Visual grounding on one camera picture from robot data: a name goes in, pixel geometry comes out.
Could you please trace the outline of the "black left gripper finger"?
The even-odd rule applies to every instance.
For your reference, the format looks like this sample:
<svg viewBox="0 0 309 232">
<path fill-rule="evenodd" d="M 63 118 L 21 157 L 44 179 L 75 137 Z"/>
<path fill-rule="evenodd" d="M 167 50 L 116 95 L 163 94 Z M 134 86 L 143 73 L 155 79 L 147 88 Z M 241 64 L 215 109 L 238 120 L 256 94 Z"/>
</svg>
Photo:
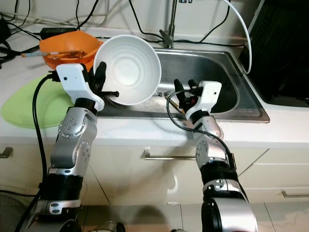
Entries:
<svg viewBox="0 0 309 232">
<path fill-rule="evenodd" d="M 94 69 L 94 93 L 102 92 L 102 86 L 104 86 L 106 80 L 106 68 L 106 62 L 101 61 Z"/>
</svg>

